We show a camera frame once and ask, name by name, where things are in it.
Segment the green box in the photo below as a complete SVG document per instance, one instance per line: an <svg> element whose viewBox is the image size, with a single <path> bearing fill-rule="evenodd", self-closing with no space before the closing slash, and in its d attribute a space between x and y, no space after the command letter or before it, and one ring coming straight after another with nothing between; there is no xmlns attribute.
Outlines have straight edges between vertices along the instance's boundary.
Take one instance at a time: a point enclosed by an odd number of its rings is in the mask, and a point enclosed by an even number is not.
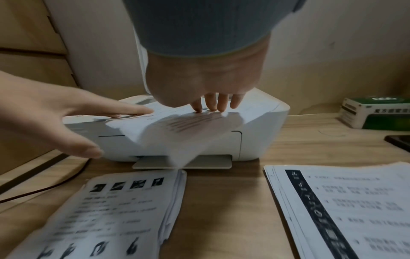
<svg viewBox="0 0 410 259"><path fill-rule="evenodd" d="M352 128L410 131L410 99L346 98L339 114L340 120Z"/></svg>

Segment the paper sheet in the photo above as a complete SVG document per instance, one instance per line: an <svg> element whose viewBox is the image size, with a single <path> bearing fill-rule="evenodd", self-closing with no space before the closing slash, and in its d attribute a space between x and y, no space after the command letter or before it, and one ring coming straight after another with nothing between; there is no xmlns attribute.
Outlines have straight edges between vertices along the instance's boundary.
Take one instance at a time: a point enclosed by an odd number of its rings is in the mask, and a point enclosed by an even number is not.
<svg viewBox="0 0 410 259"><path fill-rule="evenodd" d="M118 128L142 148L161 147L176 168L182 168L224 134L274 110L279 103L250 91L237 109L223 113L195 113L191 106L169 108L158 102L147 104L153 114L127 119L109 120L106 124Z"/></svg>
<svg viewBox="0 0 410 259"><path fill-rule="evenodd" d="M301 258L410 258L410 164L265 171Z"/></svg>
<svg viewBox="0 0 410 259"><path fill-rule="evenodd" d="M7 259L156 259L185 183L176 170L93 178Z"/></svg>

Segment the hand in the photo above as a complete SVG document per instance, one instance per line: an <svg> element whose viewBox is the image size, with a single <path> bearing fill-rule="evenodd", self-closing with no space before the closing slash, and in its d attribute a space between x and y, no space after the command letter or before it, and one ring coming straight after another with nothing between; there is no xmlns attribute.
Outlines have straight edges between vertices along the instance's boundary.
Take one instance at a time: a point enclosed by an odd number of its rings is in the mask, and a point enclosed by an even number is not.
<svg viewBox="0 0 410 259"><path fill-rule="evenodd" d="M269 35L245 49L215 57L172 58L148 52L147 86L166 106L191 104L201 112L201 96L205 96L211 111L224 111L232 94L230 106L236 108L257 85L268 45Z"/></svg>
<svg viewBox="0 0 410 259"><path fill-rule="evenodd" d="M142 115L153 110L93 93L12 76L0 71L0 127L42 141L66 154L99 158L92 141L64 126L68 115Z"/></svg>

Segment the gray sleeve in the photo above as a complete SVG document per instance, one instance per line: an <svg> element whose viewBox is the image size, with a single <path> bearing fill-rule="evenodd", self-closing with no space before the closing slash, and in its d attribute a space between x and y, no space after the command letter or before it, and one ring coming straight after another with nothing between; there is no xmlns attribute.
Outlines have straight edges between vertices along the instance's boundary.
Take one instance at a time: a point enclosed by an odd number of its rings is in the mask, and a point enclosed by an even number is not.
<svg viewBox="0 0 410 259"><path fill-rule="evenodd" d="M200 57L258 41L306 0L123 0L141 45L160 55Z"/></svg>

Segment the black printed banner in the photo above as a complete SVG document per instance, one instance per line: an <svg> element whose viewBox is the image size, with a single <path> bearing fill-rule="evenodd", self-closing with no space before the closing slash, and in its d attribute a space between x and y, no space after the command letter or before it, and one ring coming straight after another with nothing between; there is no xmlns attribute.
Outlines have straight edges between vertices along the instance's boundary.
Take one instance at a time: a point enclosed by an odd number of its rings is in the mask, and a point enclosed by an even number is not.
<svg viewBox="0 0 410 259"><path fill-rule="evenodd" d="M320 200L309 187L302 172L299 170L285 171L333 257L335 259L359 259Z"/></svg>

